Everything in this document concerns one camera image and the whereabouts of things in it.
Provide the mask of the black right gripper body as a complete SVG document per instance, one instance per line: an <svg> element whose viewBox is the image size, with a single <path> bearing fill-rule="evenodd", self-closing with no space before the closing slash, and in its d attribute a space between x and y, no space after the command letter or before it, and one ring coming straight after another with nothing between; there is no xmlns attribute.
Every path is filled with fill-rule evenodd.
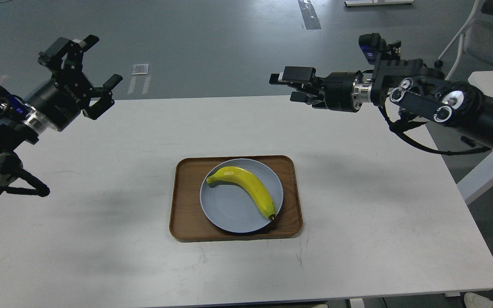
<svg viewBox="0 0 493 308"><path fill-rule="evenodd" d="M360 110L360 104L355 102L353 90L358 80L362 80L360 71L332 72L322 78L323 107L331 111L357 113Z"/></svg>

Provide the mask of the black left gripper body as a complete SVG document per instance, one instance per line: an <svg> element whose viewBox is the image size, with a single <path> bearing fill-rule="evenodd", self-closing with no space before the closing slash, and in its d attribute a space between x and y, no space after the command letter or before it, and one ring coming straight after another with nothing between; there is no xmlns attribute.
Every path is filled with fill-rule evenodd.
<svg viewBox="0 0 493 308"><path fill-rule="evenodd" d="M63 131L90 103L86 94L77 95L73 90L69 85L60 89L53 80L42 83L24 99L28 113L23 123L36 132L47 128Z"/></svg>

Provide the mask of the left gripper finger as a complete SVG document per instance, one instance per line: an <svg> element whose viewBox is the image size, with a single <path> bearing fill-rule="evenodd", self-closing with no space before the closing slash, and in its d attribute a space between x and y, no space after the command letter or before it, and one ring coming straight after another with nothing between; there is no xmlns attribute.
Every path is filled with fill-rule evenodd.
<svg viewBox="0 0 493 308"><path fill-rule="evenodd" d="M71 81L73 84L90 84L82 72L83 56L100 41L95 35L88 35L83 40L58 38L46 51L39 52L38 63L47 68L51 78L44 84Z"/></svg>
<svg viewBox="0 0 493 308"><path fill-rule="evenodd" d="M89 101L86 104L86 107L82 109L84 117L96 120L113 107L113 105L115 105L115 100L112 97L112 92L122 80L123 78L121 75L114 74L108 78L102 86L92 88L88 93L88 98L98 100L94 103L90 103Z"/></svg>

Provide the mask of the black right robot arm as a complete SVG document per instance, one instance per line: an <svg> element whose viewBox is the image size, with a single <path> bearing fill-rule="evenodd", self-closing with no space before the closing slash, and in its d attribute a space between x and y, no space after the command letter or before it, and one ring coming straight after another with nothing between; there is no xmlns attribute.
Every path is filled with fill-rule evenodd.
<svg viewBox="0 0 493 308"><path fill-rule="evenodd" d="M315 109L356 113L364 104L380 110L389 130L420 150L458 156L493 150L493 98L466 82L451 82L421 59L402 60L401 42L388 44L378 33L359 37L359 47L373 66L317 77L315 68L286 66L269 83L294 89L290 100ZM451 128L472 147L466 151L438 151L413 141L405 133L421 125L417 118Z"/></svg>

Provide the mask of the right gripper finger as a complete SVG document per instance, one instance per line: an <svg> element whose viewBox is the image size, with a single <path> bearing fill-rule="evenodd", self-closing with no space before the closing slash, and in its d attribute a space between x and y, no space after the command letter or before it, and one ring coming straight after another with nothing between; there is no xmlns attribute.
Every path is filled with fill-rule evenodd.
<svg viewBox="0 0 493 308"><path fill-rule="evenodd" d="M301 66L286 66L283 72L270 74L270 85L323 86L326 80L317 77L316 69Z"/></svg>
<svg viewBox="0 0 493 308"><path fill-rule="evenodd" d="M323 104L325 102L323 95L313 95L311 93L302 92L299 90L291 92L290 101L295 103L304 103L311 106Z"/></svg>

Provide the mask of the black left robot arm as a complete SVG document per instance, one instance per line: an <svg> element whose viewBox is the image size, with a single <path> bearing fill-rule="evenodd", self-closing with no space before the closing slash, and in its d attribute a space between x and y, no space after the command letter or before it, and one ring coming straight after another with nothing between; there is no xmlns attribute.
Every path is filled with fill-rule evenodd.
<svg viewBox="0 0 493 308"><path fill-rule="evenodd" d="M96 87L83 72L83 56L98 41L94 35L59 38L40 52L38 62L51 78L25 98L0 85L0 195L49 195L49 187L24 169L15 149L23 142L34 145L48 128L64 130L80 114L96 120L115 105L112 92L122 76L114 74Z"/></svg>

